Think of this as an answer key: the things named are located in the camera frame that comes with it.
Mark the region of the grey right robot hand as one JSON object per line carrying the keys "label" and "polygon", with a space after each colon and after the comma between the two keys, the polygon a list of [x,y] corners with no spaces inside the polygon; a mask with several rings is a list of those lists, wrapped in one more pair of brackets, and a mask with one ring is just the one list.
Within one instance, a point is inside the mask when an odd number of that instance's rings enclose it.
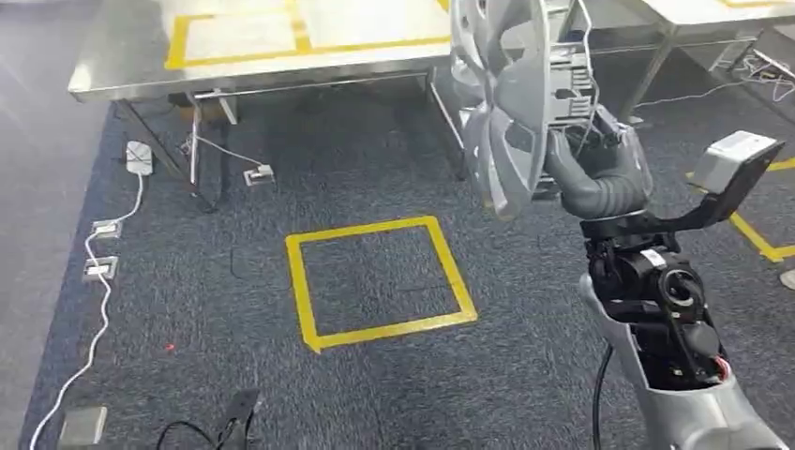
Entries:
{"label": "grey right robot hand", "polygon": [[562,207],[582,219],[645,208],[653,190],[643,146],[633,127],[599,105],[589,131],[551,128],[544,170],[561,191]]}

